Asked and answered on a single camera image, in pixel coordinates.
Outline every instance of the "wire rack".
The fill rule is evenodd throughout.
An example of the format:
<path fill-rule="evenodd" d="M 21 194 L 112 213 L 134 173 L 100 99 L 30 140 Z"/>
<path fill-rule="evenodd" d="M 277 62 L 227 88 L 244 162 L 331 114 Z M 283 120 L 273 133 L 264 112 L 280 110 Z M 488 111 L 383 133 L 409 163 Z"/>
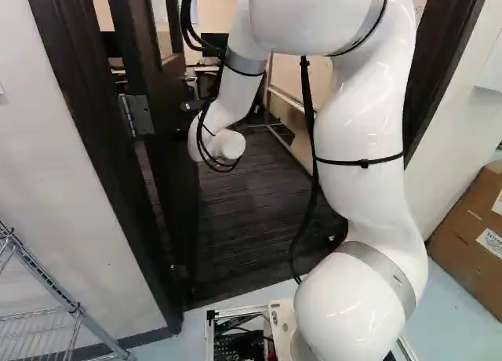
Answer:
<path fill-rule="evenodd" d="M 63 307 L 0 316 L 0 360 L 71 361 L 80 324 Z"/>
<path fill-rule="evenodd" d="M 15 257 L 60 303 L 55 308 L 0 315 L 0 361 L 72 361 L 81 326 L 111 353 L 89 361 L 135 361 L 50 274 L 21 240 L 0 221 L 0 273 Z"/>

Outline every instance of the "wires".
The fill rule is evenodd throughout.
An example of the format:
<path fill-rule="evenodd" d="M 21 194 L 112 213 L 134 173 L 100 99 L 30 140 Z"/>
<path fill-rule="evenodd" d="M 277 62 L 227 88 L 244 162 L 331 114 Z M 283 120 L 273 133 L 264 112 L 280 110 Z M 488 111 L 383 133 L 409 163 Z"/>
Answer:
<path fill-rule="evenodd" d="M 231 330 L 240 330 L 240 331 L 244 331 L 244 332 L 249 332 L 250 334 L 254 334 L 257 337 L 261 337 L 262 339 L 271 341 L 272 343 L 274 342 L 274 339 L 272 339 L 271 337 L 264 336 L 264 335 L 260 334 L 258 332 L 259 330 L 248 330 L 247 328 L 242 328 L 242 327 L 233 327 L 233 328 L 231 328 Z"/>
<path fill-rule="evenodd" d="M 191 3 L 192 0 L 181 0 L 180 24 L 181 24 L 181 34 L 183 35 L 185 42 L 194 51 L 202 51 L 202 52 L 210 51 L 213 54 L 219 56 L 221 59 L 223 59 L 225 51 L 206 42 L 195 32 L 194 27 L 191 24 L 191 17 L 190 17 Z M 196 42 L 200 43 L 201 46 L 194 45 L 194 43 L 191 40 L 191 37 Z"/>
<path fill-rule="evenodd" d="M 207 112 L 209 110 L 209 106 L 211 103 L 214 101 L 213 100 L 208 100 L 207 103 L 204 105 L 200 112 L 200 116 L 198 117 L 198 123 L 197 123 L 197 131 L 195 133 L 195 139 L 197 143 L 197 149 L 198 153 L 201 155 L 202 160 L 206 163 L 206 165 L 213 171 L 216 171 L 217 173 L 230 173 L 235 167 L 237 167 L 239 161 L 241 160 L 241 157 L 236 159 L 232 164 L 227 164 L 218 161 L 214 157 L 211 156 L 211 153 L 207 150 L 207 147 L 204 145 L 204 141 L 202 139 L 202 128 L 207 129 L 204 126 L 204 119 L 206 119 Z"/>
<path fill-rule="evenodd" d="M 312 95 L 311 95 L 311 85 L 308 78 L 308 66 L 310 63 L 308 62 L 306 56 L 302 56 L 300 58 L 300 66 L 301 66 L 301 91 L 302 97 L 304 99 L 304 108 L 305 108 L 305 122 L 307 123 L 307 131 L 308 136 L 311 142 L 311 151 L 312 151 L 312 181 L 311 181 L 311 195 L 308 200 L 307 209 L 305 210 L 304 217 L 301 221 L 300 227 L 298 228 L 298 232 L 295 235 L 295 238 L 291 242 L 289 246 L 289 268 L 291 269 L 291 273 L 293 274 L 293 278 L 298 285 L 301 284 L 301 277 L 296 272 L 294 266 L 294 252 L 296 247 L 298 246 L 298 242 L 303 238 L 305 232 L 307 231 L 308 225 L 311 222 L 312 214 L 314 213 L 315 206 L 317 205 L 317 194 L 319 190 L 319 174 L 317 169 L 316 155 L 315 155 L 315 145 L 314 145 L 314 105 L 312 103 Z"/>
<path fill-rule="evenodd" d="M 202 39 L 200 36 L 197 35 L 197 33 L 194 30 L 194 27 L 191 24 L 191 17 L 190 17 L 190 11 L 191 11 L 191 3 L 192 0 L 182 0 L 181 1 L 181 10 L 180 10 L 180 23 L 181 23 L 181 34 L 183 35 L 183 38 L 187 45 L 195 50 L 195 51 L 201 51 L 201 52 L 208 52 L 211 55 L 217 55 L 222 62 L 224 62 L 224 56 L 225 56 L 225 51 L 222 49 L 215 47 L 211 45 L 210 43 L 206 42 L 204 39 Z M 201 44 L 201 46 L 196 46 L 192 40 L 191 37 L 198 43 Z M 219 87 L 219 81 L 221 80 L 221 73 L 222 70 L 218 72 L 218 85 Z M 198 116 L 198 124 L 197 124 L 197 131 L 196 131 L 196 143 L 197 143 L 197 149 L 199 154 L 202 157 L 202 160 L 204 163 L 212 170 L 217 173 L 230 173 L 235 167 L 237 167 L 239 161 L 241 160 L 241 157 L 236 159 L 233 163 L 228 164 L 228 163 L 223 163 L 215 159 L 214 157 L 211 156 L 209 151 L 207 150 L 207 147 L 204 145 L 204 141 L 202 138 L 202 129 L 205 129 L 211 136 L 215 136 L 215 134 L 209 130 L 205 125 L 204 125 L 204 119 L 206 119 L 207 113 L 209 111 L 209 106 L 211 103 L 214 102 L 214 98 L 212 100 L 208 100 L 205 104 L 205 106 L 202 108 L 199 116 Z"/>

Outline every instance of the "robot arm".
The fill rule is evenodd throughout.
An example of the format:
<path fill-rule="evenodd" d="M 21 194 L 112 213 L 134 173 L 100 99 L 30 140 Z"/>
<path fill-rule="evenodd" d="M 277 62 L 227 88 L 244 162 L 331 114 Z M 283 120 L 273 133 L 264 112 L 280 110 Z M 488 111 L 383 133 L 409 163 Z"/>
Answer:
<path fill-rule="evenodd" d="M 236 71 L 264 67 L 269 51 L 342 53 L 332 57 L 332 95 L 315 120 L 315 147 L 320 185 L 331 207 L 349 220 L 349 232 L 302 282 L 294 305 L 298 328 L 319 360 L 382 360 L 427 282 L 427 255 L 406 202 L 400 155 L 415 34 L 412 0 L 239 0 L 229 38 L 229 55 L 236 58 L 227 63 L 245 64 L 224 69 L 204 122 L 216 134 L 203 135 L 215 156 L 243 152 L 242 136 L 224 128 L 246 115 L 260 77 Z M 197 122 L 189 150 L 199 161 Z M 220 131 L 226 136 L 218 137 Z M 331 163 L 360 160 L 369 165 Z"/>
<path fill-rule="evenodd" d="M 238 0 L 234 26 L 228 37 L 220 92 L 207 111 L 202 129 L 202 141 L 212 157 L 237 159 L 244 152 L 244 137 L 226 128 L 249 112 L 269 55 L 270 50 L 261 48 L 253 37 L 249 0 Z M 196 137 L 199 119 L 194 119 L 188 135 L 188 151 L 196 162 L 202 161 Z"/>

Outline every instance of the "cardboard box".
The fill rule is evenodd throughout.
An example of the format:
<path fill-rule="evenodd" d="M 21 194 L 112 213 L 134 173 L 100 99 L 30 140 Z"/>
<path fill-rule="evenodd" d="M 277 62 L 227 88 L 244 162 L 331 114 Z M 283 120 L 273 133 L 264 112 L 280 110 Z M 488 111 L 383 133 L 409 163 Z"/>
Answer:
<path fill-rule="evenodd" d="M 427 249 L 502 322 L 502 160 L 483 167 Z"/>

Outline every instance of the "baseboard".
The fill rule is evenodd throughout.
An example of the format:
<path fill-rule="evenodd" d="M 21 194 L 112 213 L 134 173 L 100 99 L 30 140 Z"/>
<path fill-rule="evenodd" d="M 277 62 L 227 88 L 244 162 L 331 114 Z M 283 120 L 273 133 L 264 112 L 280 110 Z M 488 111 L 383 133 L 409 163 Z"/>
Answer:
<path fill-rule="evenodd" d="M 168 327 L 158 328 L 142 334 L 123 337 L 118 339 L 118 344 L 124 349 L 131 349 L 141 345 L 150 344 L 156 341 L 172 337 L 173 333 Z M 73 352 L 73 360 L 80 361 L 84 359 L 93 359 L 110 353 L 109 347 L 104 344 L 89 345 L 87 347 L 77 348 Z"/>

